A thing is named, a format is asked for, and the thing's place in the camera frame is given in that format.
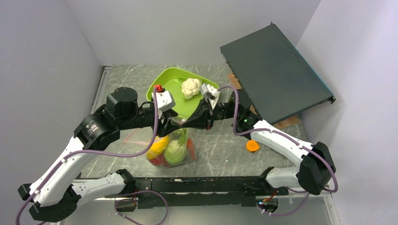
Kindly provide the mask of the green toy cabbage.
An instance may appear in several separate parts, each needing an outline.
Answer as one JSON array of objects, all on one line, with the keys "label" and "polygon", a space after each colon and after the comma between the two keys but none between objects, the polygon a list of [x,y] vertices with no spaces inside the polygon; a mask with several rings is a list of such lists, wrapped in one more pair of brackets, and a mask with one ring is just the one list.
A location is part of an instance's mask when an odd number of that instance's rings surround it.
[{"label": "green toy cabbage", "polygon": [[170,165],[182,163],[186,158],[186,154],[186,144],[179,144],[177,140],[170,141],[163,152],[164,158]]}]

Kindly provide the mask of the green toy celery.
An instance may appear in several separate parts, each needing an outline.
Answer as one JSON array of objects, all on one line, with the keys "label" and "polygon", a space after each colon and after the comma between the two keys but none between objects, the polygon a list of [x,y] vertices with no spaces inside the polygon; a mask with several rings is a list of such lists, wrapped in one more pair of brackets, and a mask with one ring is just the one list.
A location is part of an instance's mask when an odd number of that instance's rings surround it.
[{"label": "green toy celery", "polygon": [[185,144],[188,139],[188,130],[181,128],[172,132],[173,140],[177,140],[179,144]]}]

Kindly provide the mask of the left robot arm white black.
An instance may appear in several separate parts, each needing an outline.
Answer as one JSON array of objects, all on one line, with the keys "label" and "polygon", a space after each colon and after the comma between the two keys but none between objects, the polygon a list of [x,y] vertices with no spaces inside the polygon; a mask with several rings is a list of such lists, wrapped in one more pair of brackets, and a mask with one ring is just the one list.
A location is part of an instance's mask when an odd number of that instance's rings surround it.
[{"label": "left robot arm white black", "polygon": [[151,142],[165,135],[162,116],[174,114],[175,101],[164,87],[156,85],[148,102],[138,103],[132,88],[120,87],[107,96],[105,104],[86,116],[77,126],[65,150],[50,168],[31,184],[22,184],[18,193],[32,219],[40,224],[59,222],[78,207],[108,195],[132,196],[136,180],[126,169],[120,169],[101,179],[77,184],[75,178],[96,156],[122,157],[121,153],[106,152],[120,139],[123,130],[150,127]]}]

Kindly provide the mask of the clear zip top bag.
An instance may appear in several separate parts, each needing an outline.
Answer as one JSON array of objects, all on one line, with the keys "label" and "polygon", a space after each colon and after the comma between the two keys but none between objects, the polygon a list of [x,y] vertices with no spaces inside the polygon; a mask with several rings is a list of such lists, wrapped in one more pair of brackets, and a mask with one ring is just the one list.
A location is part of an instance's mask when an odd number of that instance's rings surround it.
[{"label": "clear zip top bag", "polygon": [[[141,151],[149,144],[152,134],[151,128],[133,129],[122,144]],[[191,134],[186,128],[174,131],[165,137],[157,136],[144,156],[151,165],[164,168],[191,163],[198,159]]]}]

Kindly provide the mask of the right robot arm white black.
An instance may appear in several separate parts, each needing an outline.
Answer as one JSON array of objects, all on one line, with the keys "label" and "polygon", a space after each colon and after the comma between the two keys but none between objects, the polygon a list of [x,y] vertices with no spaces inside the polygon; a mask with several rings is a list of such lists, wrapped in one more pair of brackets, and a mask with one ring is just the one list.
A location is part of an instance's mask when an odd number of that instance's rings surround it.
[{"label": "right robot arm white black", "polygon": [[259,190],[265,195],[282,187],[300,187],[312,195],[338,191],[336,167],[326,144],[303,141],[277,129],[241,106],[236,89],[228,102],[218,103],[220,91],[203,92],[199,105],[182,127],[210,130],[214,121],[232,118],[234,135],[264,144],[293,162],[293,167],[270,166],[261,174]]}]

